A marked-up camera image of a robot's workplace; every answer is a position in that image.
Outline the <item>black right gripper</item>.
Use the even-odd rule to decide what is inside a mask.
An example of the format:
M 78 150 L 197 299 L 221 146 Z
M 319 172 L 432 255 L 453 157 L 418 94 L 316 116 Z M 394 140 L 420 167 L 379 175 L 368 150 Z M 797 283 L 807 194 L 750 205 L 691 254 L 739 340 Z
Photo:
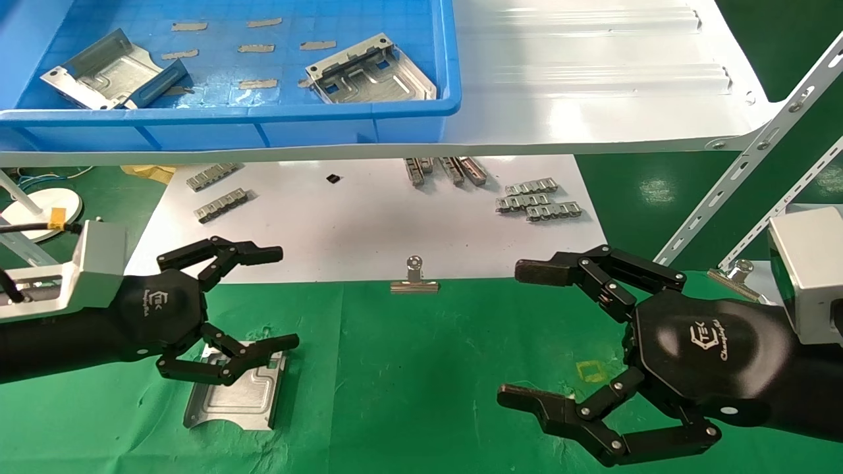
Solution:
M 704 417 L 732 425 L 777 420 L 784 405 L 777 390 L 799 343 L 783 308 L 693 299 L 677 292 L 686 284 L 683 273 L 609 245 L 519 260 L 514 277 L 578 287 L 616 322 L 630 321 L 630 363 L 637 369 L 624 370 L 582 403 L 520 385 L 499 387 L 498 404 L 530 412 L 546 435 L 577 442 L 604 466 L 632 465 L 701 455 L 722 438 Z M 623 283 L 653 296 L 636 306 Z M 632 434 L 609 428 L 605 418 L 639 392 L 680 426 Z

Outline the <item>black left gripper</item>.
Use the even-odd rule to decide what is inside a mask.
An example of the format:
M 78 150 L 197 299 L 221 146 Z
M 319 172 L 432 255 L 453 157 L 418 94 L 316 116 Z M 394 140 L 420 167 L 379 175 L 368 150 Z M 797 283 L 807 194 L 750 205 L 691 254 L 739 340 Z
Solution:
M 180 272 L 211 260 L 196 279 Z M 266 366 L 271 357 L 299 346 L 297 334 L 268 337 L 244 345 L 207 321 L 203 294 L 237 266 L 280 262 L 280 246 L 259 247 L 253 241 L 232 242 L 218 236 L 196 241 L 157 256 L 162 273 L 127 276 L 112 302 L 112 321 L 119 336 L 121 361 L 157 360 L 159 374 L 169 380 L 230 386 L 250 369 Z M 181 360 L 199 339 L 228 358 L 223 364 Z

